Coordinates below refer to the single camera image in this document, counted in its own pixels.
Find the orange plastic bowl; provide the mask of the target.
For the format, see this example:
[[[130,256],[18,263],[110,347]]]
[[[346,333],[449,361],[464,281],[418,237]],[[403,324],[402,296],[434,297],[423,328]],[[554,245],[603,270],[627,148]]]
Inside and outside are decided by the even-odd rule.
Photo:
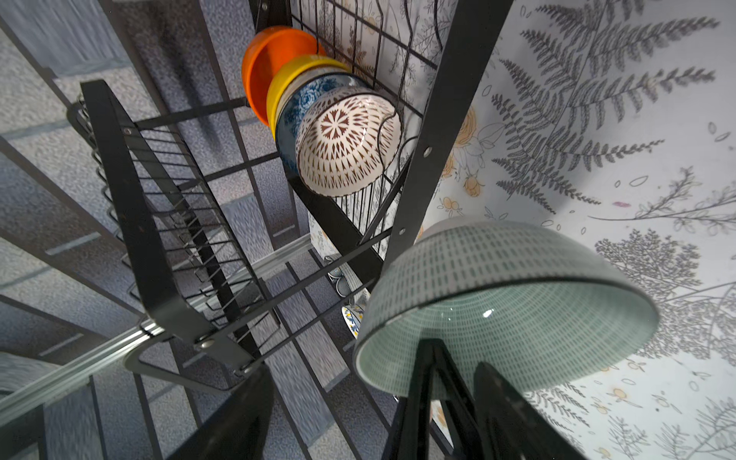
[[[251,40],[241,63],[241,76],[248,104],[268,126],[266,97],[275,74],[291,59],[301,55],[327,55],[311,34],[287,26],[268,27]]]

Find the blue floral ceramic bowl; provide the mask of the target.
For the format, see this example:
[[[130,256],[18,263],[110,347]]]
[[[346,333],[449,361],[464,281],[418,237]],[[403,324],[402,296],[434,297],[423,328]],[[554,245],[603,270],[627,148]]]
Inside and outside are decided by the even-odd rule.
[[[275,125],[276,149],[286,169],[287,178],[297,176],[295,141],[301,122],[312,105],[333,89],[352,86],[368,87],[362,78],[333,66],[308,70],[287,88],[277,109]]]

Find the pale green ceramic bowl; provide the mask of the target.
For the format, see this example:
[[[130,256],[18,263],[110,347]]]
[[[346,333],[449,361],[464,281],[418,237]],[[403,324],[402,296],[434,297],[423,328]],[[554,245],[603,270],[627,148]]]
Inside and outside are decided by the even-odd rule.
[[[578,241],[526,223],[454,218],[385,270],[354,363],[365,383],[404,397],[419,343],[439,339],[465,381],[486,362],[530,392],[628,358],[659,320],[642,289]]]

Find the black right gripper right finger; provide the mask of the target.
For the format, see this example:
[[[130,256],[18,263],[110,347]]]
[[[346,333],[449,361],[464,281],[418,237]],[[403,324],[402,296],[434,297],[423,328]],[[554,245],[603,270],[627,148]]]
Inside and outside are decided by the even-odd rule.
[[[473,385],[475,421],[485,459],[584,457],[491,364],[477,365]]]

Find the yellow plastic bowl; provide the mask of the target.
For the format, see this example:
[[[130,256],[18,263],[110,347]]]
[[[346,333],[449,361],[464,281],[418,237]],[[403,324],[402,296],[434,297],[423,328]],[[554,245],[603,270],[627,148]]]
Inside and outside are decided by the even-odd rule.
[[[275,137],[276,112],[278,104],[288,86],[304,72],[318,67],[335,67],[347,72],[348,66],[340,61],[322,55],[301,55],[284,64],[272,78],[266,96],[266,113],[272,137]]]

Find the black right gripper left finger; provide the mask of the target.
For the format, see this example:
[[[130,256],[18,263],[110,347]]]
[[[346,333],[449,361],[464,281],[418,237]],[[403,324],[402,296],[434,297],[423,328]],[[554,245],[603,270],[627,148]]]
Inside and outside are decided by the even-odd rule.
[[[259,367],[170,458],[261,459],[274,393],[270,370]]]

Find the white lattice pattern bowl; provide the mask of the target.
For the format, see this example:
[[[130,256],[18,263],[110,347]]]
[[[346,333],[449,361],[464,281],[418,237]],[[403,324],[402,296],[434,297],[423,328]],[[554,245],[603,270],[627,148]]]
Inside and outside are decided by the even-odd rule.
[[[383,95],[342,86],[307,111],[295,141],[304,185],[323,197],[346,197],[376,182],[391,165],[402,140],[402,119]]]

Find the black wire dish rack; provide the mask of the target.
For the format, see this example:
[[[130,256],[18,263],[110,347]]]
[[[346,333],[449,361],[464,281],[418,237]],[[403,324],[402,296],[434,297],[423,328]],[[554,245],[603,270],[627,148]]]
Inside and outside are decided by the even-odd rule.
[[[92,23],[105,31],[106,44],[123,50],[153,98],[158,115],[132,119],[111,97],[108,118],[119,123],[134,160],[142,161],[137,180],[149,219],[159,227],[165,248],[181,249],[179,270],[199,279],[195,297],[236,302],[251,310],[268,301],[271,291],[246,256],[247,223],[237,223],[234,209],[214,194],[223,179],[247,174],[268,239],[283,249],[315,219],[337,244],[352,254],[359,276],[377,275],[383,260],[367,248],[369,238],[387,232],[388,207],[400,195],[406,173],[385,178],[359,193],[350,208],[310,191],[281,163],[277,151],[259,156],[247,149],[236,126],[246,108],[243,92],[231,93],[201,1],[90,1]],[[408,99],[408,67],[418,61],[442,73],[447,61],[429,55],[426,38],[444,49],[455,36],[477,36],[475,21],[452,17],[442,28],[439,2],[433,2],[431,25],[411,18],[408,3],[379,1],[379,20],[367,18],[364,1],[224,1],[218,21],[231,30],[227,44],[243,50],[246,38],[268,26],[296,25],[313,33],[332,55],[347,59],[373,88],[393,98],[400,109],[424,117]]]

